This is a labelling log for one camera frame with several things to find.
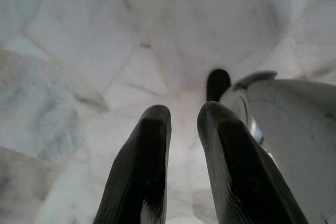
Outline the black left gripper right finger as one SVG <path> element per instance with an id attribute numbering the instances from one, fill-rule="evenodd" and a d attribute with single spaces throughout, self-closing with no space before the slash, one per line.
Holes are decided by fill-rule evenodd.
<path id="1" fill-rule="evenodd" d="M 197 118 L 219 223 L 307 223 L 282 174 L 229 108 L 206 102 Z"/>

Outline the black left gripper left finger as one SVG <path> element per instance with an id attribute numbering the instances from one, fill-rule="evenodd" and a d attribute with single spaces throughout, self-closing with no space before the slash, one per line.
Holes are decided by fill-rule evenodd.
<path id="1" fill-rule="evenodd" d="M 165 223 L 171 114 L 153 105 L 113 161 L 94 223 Z"/>

